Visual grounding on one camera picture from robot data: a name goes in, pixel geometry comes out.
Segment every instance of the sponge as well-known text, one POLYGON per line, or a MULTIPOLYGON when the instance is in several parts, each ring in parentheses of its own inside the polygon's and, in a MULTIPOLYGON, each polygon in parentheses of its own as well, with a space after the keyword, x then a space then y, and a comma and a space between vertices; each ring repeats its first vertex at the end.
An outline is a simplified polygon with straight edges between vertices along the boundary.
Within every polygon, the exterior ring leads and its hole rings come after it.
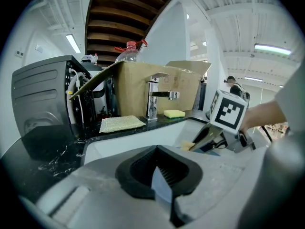
POLYGON ((180 110, 164 110, 164 115, 170 119, 183 118, 185 117, 185 112, 180 110))

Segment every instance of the black countertop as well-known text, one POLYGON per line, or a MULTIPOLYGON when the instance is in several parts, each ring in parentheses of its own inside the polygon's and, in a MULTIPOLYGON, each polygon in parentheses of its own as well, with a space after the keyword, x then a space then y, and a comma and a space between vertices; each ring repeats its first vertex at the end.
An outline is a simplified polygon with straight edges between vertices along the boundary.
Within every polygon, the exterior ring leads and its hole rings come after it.
POLYGON ((92 142, 145 132, 185 119, 206 123, 204 113, 185 111, 184 118, 168 119, 158 115, 156 122, 114 133, 99 133, 101 123, 90 126, 39 126, 20 138, 1 159, 18 193, 35 203, 55 183, 81 166, 84 149, 92 142))

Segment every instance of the white sink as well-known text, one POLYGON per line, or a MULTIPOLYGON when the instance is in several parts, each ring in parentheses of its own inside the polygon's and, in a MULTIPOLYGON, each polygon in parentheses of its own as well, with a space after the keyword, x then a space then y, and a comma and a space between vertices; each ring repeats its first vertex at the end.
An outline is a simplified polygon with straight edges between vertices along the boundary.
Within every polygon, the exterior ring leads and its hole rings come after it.
POLYGON ((182 141, 193 141, 204 125, 199 121, 185 120, 147 132, 97 141, 88 145, 84 164, 150 145, 179 147, 182 141))

